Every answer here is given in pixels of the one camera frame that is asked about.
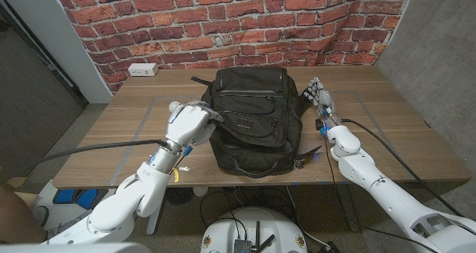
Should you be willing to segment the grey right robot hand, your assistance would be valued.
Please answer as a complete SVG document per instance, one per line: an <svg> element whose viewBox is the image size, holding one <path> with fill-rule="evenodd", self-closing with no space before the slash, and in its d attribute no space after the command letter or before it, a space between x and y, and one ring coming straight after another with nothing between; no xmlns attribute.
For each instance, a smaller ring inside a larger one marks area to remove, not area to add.
<svg viewBox="0 0 476 253"><path fill-rule="evenodd" d="M334 100L317 77L309 82L303 95L314 105L318 118L323 121L326 128L331 129L341 123L341 119L337 116Z"/></svg>

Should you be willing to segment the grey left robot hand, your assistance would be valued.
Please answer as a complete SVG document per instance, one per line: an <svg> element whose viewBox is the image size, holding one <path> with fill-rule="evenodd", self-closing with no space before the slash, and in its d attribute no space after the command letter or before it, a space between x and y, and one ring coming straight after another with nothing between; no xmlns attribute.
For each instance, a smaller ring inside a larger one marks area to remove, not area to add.
<svg viewBox="0 0 476 253"><path fill-rule="evenodd" d="M223 117L213 111L208 103L194 100L187 104L173 101L169 104L171 115L167 121L165 138L172 146L205 143L216 129L215 121L223 123Z"/></svg>

